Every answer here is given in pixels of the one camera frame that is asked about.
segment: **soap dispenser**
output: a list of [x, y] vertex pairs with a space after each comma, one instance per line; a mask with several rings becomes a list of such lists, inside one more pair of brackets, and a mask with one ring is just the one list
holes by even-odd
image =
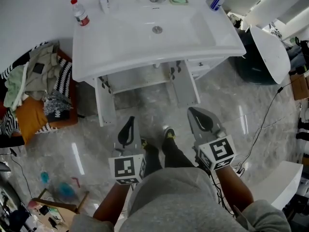
[[100, 0], [100, 6], [101, 6], [101, 10], [108, 14], [110, 11], [110, 2], [109, 0]]

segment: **leg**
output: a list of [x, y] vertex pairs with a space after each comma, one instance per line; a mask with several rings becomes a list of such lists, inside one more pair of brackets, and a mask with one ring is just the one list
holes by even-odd
[[309, 123], [304, 123], [301, 121], [301, 118], [298, 120], [297, 128], [309, 130]]
[[144, 177], [162, 169], [160, 160], [159, 160], [159, 150], [147, 143], [146, 140], [142, 139], [142, 147], [146, 151], [145, 160], [146, 160], [146, 169], [144, 172]]
[[166, 168], [192, 168], [194, 165], [175, 144], [175, 132], [171, 127], [165, 130], [162, 151], [165, 155]]
[[298, 134], [296, 134], [296, 139], [302, 139], [302, 140], [309, 141], [309, 133], [299, 132]]

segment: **shoe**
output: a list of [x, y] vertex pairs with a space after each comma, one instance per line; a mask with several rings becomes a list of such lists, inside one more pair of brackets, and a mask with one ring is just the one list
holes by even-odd
[[299, 118], [299, 120], [298, 120], [297, 128], [298, 129], [303, 128], [303, 122], [301, 121], [301, 118]]
[[175, 136], [175, 131], [172, 127], [167, 127], [165, 130], [164, 130], [164, 138], [172, 138], [172, 139], [175, 139], [176, 136]]
[[147, 140], [143, 138], [141, 138], [140, 140], [141, 140], [141, 148], [145, 149], [145, 147], [148, 145]]

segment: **gray sleeve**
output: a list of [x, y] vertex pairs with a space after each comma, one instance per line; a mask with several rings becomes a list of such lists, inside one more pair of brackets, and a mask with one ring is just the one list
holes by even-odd
[[257, 200], [238, 214], [237, 221], [249, 231], [291, 232], [284, 213], [266, 200]]
[[114, 227], [110, 222], [101, 222], [82, 214], [74, 216], [70, 232], [113, 232]]

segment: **sink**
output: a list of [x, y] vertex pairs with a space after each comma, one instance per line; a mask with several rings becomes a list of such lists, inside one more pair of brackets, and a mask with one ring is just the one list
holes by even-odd
[[206, 0], [111, 0], [108, 14], [87, 7], [87, 26], [75, 26], [73, 79], [85, 81], [155, 63], [200, 56], [242, 56], [245, 49], [221, 9]]

